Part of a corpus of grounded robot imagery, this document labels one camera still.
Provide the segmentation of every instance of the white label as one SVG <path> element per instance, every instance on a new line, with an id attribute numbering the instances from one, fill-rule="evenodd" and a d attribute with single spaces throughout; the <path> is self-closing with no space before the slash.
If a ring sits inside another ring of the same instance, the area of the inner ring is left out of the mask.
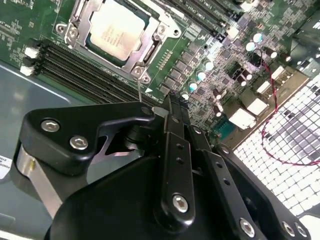
<path id="1" fill-rule="evenodd" d="M 9 173 L 12 160 L 10 158 L 0 156 L 0 179 L 4 179 Z"/>

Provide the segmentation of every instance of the mounting hole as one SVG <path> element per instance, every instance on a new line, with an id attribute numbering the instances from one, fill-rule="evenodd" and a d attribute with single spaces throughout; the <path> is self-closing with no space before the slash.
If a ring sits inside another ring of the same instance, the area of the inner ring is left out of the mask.
<path id="1" fill-rule="evenodd" d="M 181 165 L 185 163 L 181 157 L 177 157 L 175 160 Z"/>
<path id="2" fill-rule="evenodd" d="M 226 178 L 223 179 L 223 182 L 224 182 L 226 185 L 228 185 L 228 186 L 231 185 L 230 182 L 228 181 L 228 179 L 226 179 Z"/>
<path id="3" fill-rule="evenodd" d="M 218 168 L 222 169 L 222 165 L 219 162 L 216 162 L 215 164 L 218 166 Z"/>
<path id="4" fill-rule="evenodd" d="M 180 150 L 182 150 L 182 149 L 185 148 L 183 145 L 181 145 L 181 144 L 179 144 L 179 143 L 176 145 L 176 147 L 177 147 L 178 149 L 180 149 Z"/>

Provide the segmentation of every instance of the black bracket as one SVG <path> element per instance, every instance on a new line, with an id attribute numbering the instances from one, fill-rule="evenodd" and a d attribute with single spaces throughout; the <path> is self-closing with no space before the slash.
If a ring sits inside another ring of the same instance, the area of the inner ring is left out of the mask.
<path id="1" fill-rule="evenodd" d="M 24 117 L 19 140 L 29 155 L 73 176 L 86 172 L 97 154 L 99 137 L 154 119 L 151 109 L 140 102 L 39 109 Z M 58 125 L 46 127 L 45 121 Z"/>

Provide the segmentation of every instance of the capacitor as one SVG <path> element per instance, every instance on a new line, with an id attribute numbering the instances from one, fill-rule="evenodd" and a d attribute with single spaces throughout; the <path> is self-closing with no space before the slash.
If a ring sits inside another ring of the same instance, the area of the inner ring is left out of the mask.
<path id="1" fill-rule="evenodd" d="M 221 117 L 221 115 L 222 115 L 220 109 L 219 109 L 217 106 L 214 106 L 214 107 L 213 107 L 213 112 L 214 112 L 214 114 L 215 114 L 215 116 L 216 116 L 217 118 Z"/>
<path id="2" fill-rule="evenodd" d="M 252 37 L 252 40 L 255 42 L 255 43 L 260 43 L 262 41 L 262 34 L 260 32 L 256 33 L 253 35 Z"/>
<path id="3" fill-rule="evenodd" d="M 247 70 L 244 70 L 241 75 L 243 76 L 243 78 L 245 78 L 246 80 L 250 81 L 252 79 L 252 74 L 250 72 L 248 72 Z"/>
<path id="4" fill-rule="evenodd" d="M 292 57 L 286 52 L 281 53 L 280 58 L 287 63 L 292 60 Z"/>
<path id="5" fill-rule="evenodd" d="M 252 52 L 253 50 L 255 50 L 256 48 L 256 44 L 254 42 L 248 42 L 246 45 L 245 45 L 245 50 L 247 50 L 248 52 Z"/>
<path id="6" fill-rule="evenodd" d="M 214 89 L 212 92 L 217 100 L 220 100 L 222 98 L 220 92 L 217 89 Z"/>
<path id="7" fill-rule="evenodd" d="M 193 92 L 193 91 L 197 90 L 198 84 L 195 81 L 191 81 L 189 83 L 189 88 L 190 88 L 190 91 Z"/>
<path id="8" fill-rule="evenodd" d="M 247 81 L 246 79 L 244 79 L 241 75 L 237 78 L 238 83 L 244 87 L 245 85 L 247 85 Z"/>
<path id="9" fill-rule="evenodd" d="M 208 58 L 203 62 L 206 71 L 212 71 L 214 69 L 214 64 Z"/>
<path id="10" fill-rule="evenodd" d="M 206 79 L 207 76 L 203 71 L 197 71 L 196 77 L 198 78 L 199 81 L 203 81 Z"/>
<path id="11" fill-rule="evenodd" d="M 185 100 L 189 100 L 189 94 L 186 91 L 181 93 L 181 97 L 183 97 Z"/>
<path id="12" fill-rule="evenodd" d="M 275 59 L 278 56 L 278 53 L 269 47 L 264 47 L 263 50 L 265 54 L 267 54 L 272 59 Z"/>

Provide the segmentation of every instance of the chip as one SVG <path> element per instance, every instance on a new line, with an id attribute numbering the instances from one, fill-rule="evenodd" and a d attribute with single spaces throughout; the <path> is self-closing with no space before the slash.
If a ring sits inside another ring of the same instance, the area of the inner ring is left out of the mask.
<path id="1" fill-rule="evenodd" d="M 172 87 L 175 85 L 176 81 L 173 80 L 173 79 L 171 79 L 170 77 L 167 77 L 167 78 L 164 80 L 164 83 L 165 83 L 168 87 L 172 88 Z"/>
<path id="2" fill-rule="evenodd" d="M 179 60 L 179 61 L 176 63 L 175 67 L 182 72 L 183 70 L 186 69 L 187 65 L 186 65 L 185 63 L 183 63 L 182 61 Z"/>
<path id="3" fill-rule="evenodd" d="M 106 1 L 91 18 L 90 41 L 121 61 L 140 48 L 146 23 L 126 7 Z"/>
<path id="4" fill-rule="evenodd" d="M 175 79 L 175 80 L 178 80 L 178 79 L 180 78 L 180 76 L 181 76 L 181 73 L 178 72 L 177 70 L 174 70 L 174 69 L 173 69 L 173 70 L 170 72 L 169 76 L 172 77 L 172 78 Z"/>
<path id="5" fill-rule="evenodd" d="M 168 95 L 168 93 L 170 92 L 170 89 L 169 89 L 167 86 L 165 86 L 165 85 L 162 85 L 159 90 L 160 90 L 160 92 L 162 92 L 165 96 Z"/>
<path id="6" fill-rule="evenodd" d="M 198 91 L 196 91 L 196 94 L 202 96 L 203 94 L 205 94 L 205 92 L 206 92 L 206 91 L 205 91 L 202 87 L 200 87 L 200 88 L 198 89 Z"/>
<path id="7" fill-rule="evenodd" d="M 192 60 L 192 58 L 193 58 L 193 56 L 192 56 L 190 53 L 188 53 L 188 52 L 184 52 L 184 53 L 182 54 L 182 60 L 183 60 L 186 64 L 190 63 L 191 60 Z"/>
<path id="8" fill-rule="evenodd" d="M 199 49 L 200 47 L 196 45 L 194 42 L 191 42 L 190 45 L 188 46 L 188 50 L 193 54 L 196 54 Z"/>

